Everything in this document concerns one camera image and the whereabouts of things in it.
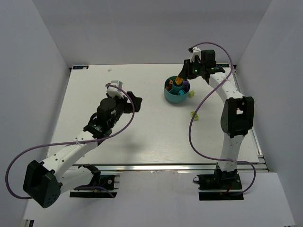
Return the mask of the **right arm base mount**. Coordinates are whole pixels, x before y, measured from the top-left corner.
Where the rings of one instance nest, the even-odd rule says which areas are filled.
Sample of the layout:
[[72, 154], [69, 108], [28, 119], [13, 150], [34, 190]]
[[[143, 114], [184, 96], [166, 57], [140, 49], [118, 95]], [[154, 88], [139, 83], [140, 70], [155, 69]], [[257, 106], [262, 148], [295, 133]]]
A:
[[237, 170], [227, 172], [219, 168], [213, 174], [201, 174], [193, 178], [198, 185], [200, 201], [241, 201], [244, 199]]

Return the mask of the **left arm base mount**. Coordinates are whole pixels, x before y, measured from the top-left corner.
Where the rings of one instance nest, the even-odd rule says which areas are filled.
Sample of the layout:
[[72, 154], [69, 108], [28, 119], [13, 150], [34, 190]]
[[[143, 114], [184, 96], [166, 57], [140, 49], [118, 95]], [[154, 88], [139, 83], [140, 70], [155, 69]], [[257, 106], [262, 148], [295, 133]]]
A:
[[89, 184], [81, 185], [70, 191], [70, 198], [112, 198], [117, 195], [120, 184], [120, 176], [113, 174], [102, 174], [101, 171], [91, 165], [79, 166], [88, 169], [93, 177]]

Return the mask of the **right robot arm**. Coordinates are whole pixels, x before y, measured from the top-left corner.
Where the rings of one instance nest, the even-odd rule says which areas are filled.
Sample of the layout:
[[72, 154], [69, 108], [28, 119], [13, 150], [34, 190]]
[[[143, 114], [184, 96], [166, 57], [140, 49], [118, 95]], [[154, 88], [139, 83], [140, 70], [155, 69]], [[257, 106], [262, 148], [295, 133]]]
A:
[[214, 50], [190, 48], [192, 56], [185, 60], [175, 79], [180, 85], [186, 79], [202, 77], [224, 103], [220, 126], [224, 133], [221, 156], [214, 171], [217, 181], [227, 181], [237, 174], [237, 160], [241, 143], [253, 126], [254, 99], [244, 96], [229, 80], [230, 75], [217, 66]]

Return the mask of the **lime lego brick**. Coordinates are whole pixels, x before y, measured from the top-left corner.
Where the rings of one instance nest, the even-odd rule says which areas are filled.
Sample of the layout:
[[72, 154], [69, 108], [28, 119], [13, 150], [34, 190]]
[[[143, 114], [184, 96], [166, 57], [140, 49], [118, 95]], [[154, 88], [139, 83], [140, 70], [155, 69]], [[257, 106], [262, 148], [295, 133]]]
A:
[[192, 119], [193, 121], [198, 121], [198, 120], [199, 120], [198, 114], [195, 114], [194, 111], [190, 112], [190, 116], [191, 116], [191, 119]]

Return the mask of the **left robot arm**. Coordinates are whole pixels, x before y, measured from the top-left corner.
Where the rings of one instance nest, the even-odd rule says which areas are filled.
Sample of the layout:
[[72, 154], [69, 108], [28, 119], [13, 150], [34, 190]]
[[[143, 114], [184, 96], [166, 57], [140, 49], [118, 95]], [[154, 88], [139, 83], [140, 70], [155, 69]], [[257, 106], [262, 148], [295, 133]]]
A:
[[107, 93], [73, 144], [41, 162], [33, 160], [28, 164], [23, 190], [42, 208], [48, 208], [68, 190], [78, 186], [91, 187], [100, 178], [98, 168], [83, 164], [75, 171], [68, 169], [112, 133], [122, 114], [139, 112], [142, 101], [130, 91], [125, 96], [118, 92]]

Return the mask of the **purple orange lego stack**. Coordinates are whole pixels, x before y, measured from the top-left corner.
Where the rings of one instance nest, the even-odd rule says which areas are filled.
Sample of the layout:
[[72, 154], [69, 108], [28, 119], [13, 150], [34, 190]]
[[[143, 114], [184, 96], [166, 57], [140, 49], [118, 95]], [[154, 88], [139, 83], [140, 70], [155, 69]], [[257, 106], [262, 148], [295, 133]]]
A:
[[190, 84], [188, 81], [183, 81], [183, 88], [182, 88], [186, 93], [190, 90]]

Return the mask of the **long orange yellow lego brick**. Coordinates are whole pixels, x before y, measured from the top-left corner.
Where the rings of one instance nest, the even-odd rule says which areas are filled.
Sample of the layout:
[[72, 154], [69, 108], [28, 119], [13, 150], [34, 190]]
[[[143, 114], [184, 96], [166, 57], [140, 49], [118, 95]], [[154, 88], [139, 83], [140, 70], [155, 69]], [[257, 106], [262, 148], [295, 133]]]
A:
[[175, 78], [175, 84], [176, 84], [176, 86], [180, 86], [183, 83], [183, 80], [184, 80], [183, 78], [177, 76]]

